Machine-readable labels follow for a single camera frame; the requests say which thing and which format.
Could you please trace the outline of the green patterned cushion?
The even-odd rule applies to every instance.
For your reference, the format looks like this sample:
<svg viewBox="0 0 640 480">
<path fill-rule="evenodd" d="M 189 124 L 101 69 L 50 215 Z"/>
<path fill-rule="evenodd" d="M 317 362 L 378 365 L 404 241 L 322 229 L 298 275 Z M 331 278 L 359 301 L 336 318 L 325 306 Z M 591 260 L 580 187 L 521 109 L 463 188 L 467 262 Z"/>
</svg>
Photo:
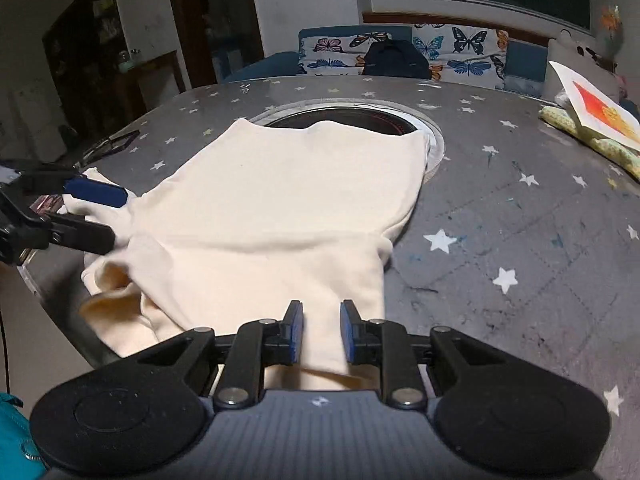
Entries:
<svg viewBox="0 0 640 480">
<path fill-rule="evenodd" d="M 620 142 L 593 133 L 588 129 L 579 127 L 562 108 L 554 106 L 541 107 L 538 117 L 547 125 L 568 133 L 573 138 L 586 144 L 593 151 L 604 156 L 616 167 L 630 174 L 634 180 L 639 181 L 639 153 L 632 148 L 626 148 Z"/>
</svg>

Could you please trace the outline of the grey pillow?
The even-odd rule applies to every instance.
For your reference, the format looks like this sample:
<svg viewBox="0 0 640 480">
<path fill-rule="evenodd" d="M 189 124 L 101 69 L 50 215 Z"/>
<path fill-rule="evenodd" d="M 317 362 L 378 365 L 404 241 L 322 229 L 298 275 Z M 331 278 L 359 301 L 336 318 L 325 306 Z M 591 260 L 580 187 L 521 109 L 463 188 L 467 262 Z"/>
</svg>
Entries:
<svg viewBox="0 0 640 480">
<path fill-rule="evenodd" d="M 591 58 L 580 55 L 575 46 L 568 48 L 560 44 L 558 40 L 550 39 L 548 42 L 547 61 L 544 88 L 542 88 L 541 93 L 544 100 L 552 102 L 562 89 L 561 81 L 551 67 L 551 62 L 558 62 L 584 76 L 614 102 L 620 102 L 620 86 L 616 77 L 597 66 Z"/>
</svg>

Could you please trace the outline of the blue bench sofa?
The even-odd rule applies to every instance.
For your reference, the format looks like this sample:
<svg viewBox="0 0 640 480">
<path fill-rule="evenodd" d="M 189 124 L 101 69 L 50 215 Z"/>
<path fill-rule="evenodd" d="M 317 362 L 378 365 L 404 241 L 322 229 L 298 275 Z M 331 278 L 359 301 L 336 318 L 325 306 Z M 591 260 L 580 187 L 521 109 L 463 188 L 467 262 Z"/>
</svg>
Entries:
<svg viewBox="0 0 640 480">
<path fill-rule="evenodd" d="M 298 50 L 303 38 L 311 36 L 352 36 L 363 32 L 389 32 L 391 40 L 412 42 L 413 25 L 352 25 L 302 29 L 298 33 L 295 51 L 283 51 L 250 64 L 224 78 L 225 81 L 241 81 L 262 77 L 303 76 L 297 73 Z M 508 32 L 510 40 L 506 54 L 506 70 L 502 89 L 526 96 L 540 96 L 546 76 L 547 53 L 545 47 L 516 38 Z"/>
</svg>

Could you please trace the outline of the french fries drawing board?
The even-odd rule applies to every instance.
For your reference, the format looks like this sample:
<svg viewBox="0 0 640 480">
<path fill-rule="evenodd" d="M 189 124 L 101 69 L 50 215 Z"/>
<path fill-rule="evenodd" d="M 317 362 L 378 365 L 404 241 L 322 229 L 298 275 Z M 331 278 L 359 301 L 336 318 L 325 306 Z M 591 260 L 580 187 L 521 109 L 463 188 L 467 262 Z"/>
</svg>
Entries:
<svg viewBox="0 0 640 480">
<path fill-rule="evenodd" d="M 582 128 L 639 151 L 639 122 L 581 74 L 567 66 L 549 63 Z"/>
</svg>

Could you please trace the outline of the butterfly pattern cushion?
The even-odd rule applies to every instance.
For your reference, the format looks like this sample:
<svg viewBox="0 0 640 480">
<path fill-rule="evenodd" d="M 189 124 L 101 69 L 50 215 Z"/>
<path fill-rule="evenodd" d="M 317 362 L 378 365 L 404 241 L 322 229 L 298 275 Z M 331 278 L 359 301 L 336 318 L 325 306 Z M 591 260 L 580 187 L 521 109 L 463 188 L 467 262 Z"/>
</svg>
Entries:
<svg viewBox="0 0 640 480">
<path fill-rule="evenodd" d="M 298 50 L 299 75 L 360 75 L 372 44 L 391 40 L 389 32 L 363 32 L 352 36 L 311 36 Z"/>
<path fill-rule="evenodd" d="M 509 34 L 503 29 L 454 24 L 412 26 L 412 42 L 434 81 L 502 89 Z"/>
</svg>

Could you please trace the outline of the orange artificial flower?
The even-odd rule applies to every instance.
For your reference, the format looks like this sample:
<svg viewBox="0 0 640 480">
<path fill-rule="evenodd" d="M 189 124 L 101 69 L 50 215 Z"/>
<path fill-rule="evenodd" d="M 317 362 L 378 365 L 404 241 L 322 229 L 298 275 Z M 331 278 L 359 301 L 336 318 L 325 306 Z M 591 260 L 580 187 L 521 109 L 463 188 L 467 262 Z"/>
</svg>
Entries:
<svg viewBox="0 0 640 480">
<path fill-rule="evenodd" d="M 600 17 L 599 42 L 601 55 L 613 61 L 622 50 L 625 34 L 619 6 L 608 6 Z"/>
</svg>

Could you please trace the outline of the dark blue backpack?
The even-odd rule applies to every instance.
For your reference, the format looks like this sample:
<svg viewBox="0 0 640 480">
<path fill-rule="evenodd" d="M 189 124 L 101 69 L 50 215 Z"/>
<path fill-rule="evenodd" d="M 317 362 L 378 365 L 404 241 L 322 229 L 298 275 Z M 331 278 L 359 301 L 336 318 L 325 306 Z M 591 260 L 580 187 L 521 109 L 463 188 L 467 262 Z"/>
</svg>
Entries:
<svg viewBox="0 0 640 480">
<path fill-rule="evenodd" d="M 427 59 L 406 40 L 385 40 L 371 44 L 364 56 L 363 75 L 431 79 Z"/>
</svg>

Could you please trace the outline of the cream white sweater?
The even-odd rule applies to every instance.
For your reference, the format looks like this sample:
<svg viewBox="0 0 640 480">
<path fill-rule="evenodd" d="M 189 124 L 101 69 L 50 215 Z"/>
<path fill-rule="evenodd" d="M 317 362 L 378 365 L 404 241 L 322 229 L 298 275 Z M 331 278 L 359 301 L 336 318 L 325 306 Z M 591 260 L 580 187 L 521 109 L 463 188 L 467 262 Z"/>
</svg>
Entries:
<svg viewBox="0 0 640 480">
<path fill-rule="evenodd" d="M 430 138 L 337 122 L 279 129 L 240 119 L 151 191 L 112 208 L 66 197 L 71 214 L 109 226 L 114 249 L 86 261 L 80 315 L 126 358 L 194 327 L 221 335 L 302 303 L 298 364 L 271 388 L 370 389 L 346 361 L 340 305 L 384 313 L 384 268 L 408 222 Z"/>
</svg>

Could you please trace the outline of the teal jacket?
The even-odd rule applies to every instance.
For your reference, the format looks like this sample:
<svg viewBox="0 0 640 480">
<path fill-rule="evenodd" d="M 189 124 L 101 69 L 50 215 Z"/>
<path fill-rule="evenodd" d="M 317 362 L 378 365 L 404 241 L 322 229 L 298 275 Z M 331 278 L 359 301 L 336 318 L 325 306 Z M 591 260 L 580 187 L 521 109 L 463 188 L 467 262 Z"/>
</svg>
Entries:
<svg viewBox="0 0 640 480">
<path fill-rule="evenodd" d="M 46 474 L 32 440 L 28 419 L 20 412 L 23 402 L 2 392 L 0 401 L 0 479 L 37 480 Z"/>
</svg>

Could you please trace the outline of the grey star pattern tablecloth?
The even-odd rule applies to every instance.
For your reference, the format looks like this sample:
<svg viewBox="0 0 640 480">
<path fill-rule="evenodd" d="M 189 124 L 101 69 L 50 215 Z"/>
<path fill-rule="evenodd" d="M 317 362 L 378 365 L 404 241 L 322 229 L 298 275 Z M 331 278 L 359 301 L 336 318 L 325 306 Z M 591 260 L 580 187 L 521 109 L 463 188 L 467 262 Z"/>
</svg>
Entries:
<svg viewBox="0 0 640 480">
<path fill-rule="evenodd" d="M 639 187 L 542 122 L 536 100 L 461 84 L 281 77 L 202 87 L 137 119 L 99 170 L 149 191 L 236 118 L 300 126 L 349 107 L 442 133 L 445 156 L 385 274 L 387 314 L 446 324 L 590 388 L 601 479 L 639 474 Z"/>
</svg>

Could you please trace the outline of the round induction cooktop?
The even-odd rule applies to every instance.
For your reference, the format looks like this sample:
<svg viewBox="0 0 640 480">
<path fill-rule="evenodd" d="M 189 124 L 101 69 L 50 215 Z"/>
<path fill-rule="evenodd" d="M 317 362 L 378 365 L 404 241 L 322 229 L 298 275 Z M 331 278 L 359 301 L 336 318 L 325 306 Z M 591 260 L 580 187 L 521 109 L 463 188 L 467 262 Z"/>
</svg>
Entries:
<svg viewBox="0 0 640 480">
<path fill-rule="evenodd" d="M 250 118 L 250 122 L 260 126 L 295 129 L 307 128 L 324 120 L 388 136 L 404 136 L 421 131 L 427 138 L 424 183 L 436 174 L 444 160 L 445 141 L 436 122 L 414 108 L 395 102 L 365 99 L 303 100 L 270 107 Z"/>
</svg>

